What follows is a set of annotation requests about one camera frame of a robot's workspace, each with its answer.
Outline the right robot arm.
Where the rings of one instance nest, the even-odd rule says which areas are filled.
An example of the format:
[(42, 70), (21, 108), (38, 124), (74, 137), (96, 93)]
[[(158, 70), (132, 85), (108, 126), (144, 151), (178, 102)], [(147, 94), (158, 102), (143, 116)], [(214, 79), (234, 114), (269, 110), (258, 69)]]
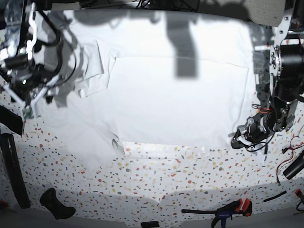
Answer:
[[(55, 39), (45, 42), (38, 39), (35, 21), (39, 13), (55, 34)], [(21, 107), (24, 119), (36, 118), (37, 103), (56, 86), (63, 65), (63, 39), (59, 29), (34, 0), (10, 0), (4, 9), (5, 38), (0, 50), (0, 75), (5, 80), (2, 86)], [(34, 60), (34, 53), (42, 47), (56, 48), (57, 66), (46, 69)]]

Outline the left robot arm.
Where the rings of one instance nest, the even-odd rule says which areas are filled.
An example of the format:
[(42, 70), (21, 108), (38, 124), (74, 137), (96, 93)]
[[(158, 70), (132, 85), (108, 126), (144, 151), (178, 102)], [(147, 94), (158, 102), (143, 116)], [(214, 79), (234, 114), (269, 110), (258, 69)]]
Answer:
[(304, 2), (288, 0), (269, 50), (267, 107), (249, 117), (232, 137), (233, 149), (246, 149), (263, 159), (274, 135), (294, 124), (295, 108), (304, 93)]

